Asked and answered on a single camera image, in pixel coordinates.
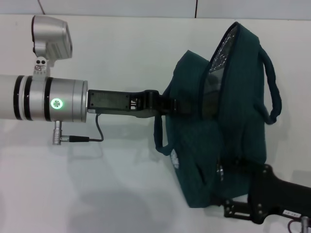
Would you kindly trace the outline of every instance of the logo patch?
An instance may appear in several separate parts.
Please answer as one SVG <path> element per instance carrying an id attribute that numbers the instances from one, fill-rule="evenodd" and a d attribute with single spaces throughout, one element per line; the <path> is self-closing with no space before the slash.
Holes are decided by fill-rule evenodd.
<path id="1" fill-rule="evenodd" d="M 179 169 L 179 160 L 176 154 L 176 151 L 173 149 L 171 152 L 171 160 L 176 169 Z"/>

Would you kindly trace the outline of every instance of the silver connector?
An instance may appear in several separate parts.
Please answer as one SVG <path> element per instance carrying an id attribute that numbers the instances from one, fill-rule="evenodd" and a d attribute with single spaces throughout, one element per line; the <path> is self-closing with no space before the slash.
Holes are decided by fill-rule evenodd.
<path id="1" fill-rule="evenodd" d="M 55 121 L 55 127 L 53 130 L 53 145 L 60 145 L 62 137 L 62 122 Z"/>
<path id="2" fill-rule="evenodd" d="M 69 142 L 69 136 L 61 136 L 60 141 L 61 142 Z"/>
<path id="3" fill-rule="evenodd" d="M 308 233 L 309 228 L 309 218 L 302 217 L 301 218 L 301 233 Z"/>

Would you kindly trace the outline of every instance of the metal clip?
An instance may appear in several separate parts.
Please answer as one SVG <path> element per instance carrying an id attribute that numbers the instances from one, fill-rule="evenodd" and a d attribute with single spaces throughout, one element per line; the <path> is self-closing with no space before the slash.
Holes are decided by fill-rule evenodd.
<path id="1" fill-rule="evenodd" d="M 304 216 L 301 218 L 301 233 L 308 233 L 308 228 L 309 218 Z"/>
<path id="2" fill-rule="evenodd" d="M 220 181 L 223 181 L 224 180 L 224 169 L 220 161 L 217 162 L 216 172 L 217 172 L 217 175 L 220 176 Z"/>

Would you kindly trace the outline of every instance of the white table surface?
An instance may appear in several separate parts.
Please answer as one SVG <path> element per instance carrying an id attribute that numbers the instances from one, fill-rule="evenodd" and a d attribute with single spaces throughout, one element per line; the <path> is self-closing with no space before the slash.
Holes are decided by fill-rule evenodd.
<path id="1" fill-rule="evenodd" d="M 51 75 L 90 89 L 162 92 L 187 51 L 211 58 L 230 19 L 57 16 L 73 58 Z M 0 73 L 31 75 L 30 15 L 0 15 Z M 268 163 L 287 181 L 311 186 L 311 22 L 239 20 L 270 55 L 283 100 L 266 127 Z M 266 88 L 265 101 L 271 109 Z M 98 137 L 94 115 L 63 133 Z M 103 143 L 52 146 L 53 123 L 0 121 L 1 233 L 285 233 L 288 219 L 262 225 L 223 218 L 219 207 L 187 206 L 170 159 L 155 150 L 153 119 L 100 117 Z"/>

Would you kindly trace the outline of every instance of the label sticker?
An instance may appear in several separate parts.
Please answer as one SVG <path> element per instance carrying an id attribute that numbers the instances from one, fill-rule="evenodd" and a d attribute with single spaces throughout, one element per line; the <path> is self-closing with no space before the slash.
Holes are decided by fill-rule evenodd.
<path id="1" fill-rule="evenodd" d="M 292 217 L 301 217 L 301 214 L 298 214 L 298 213 L 295 213 L 289 210 L 284 210 L 283 214 L 287 216 L 292 216 Z"/>

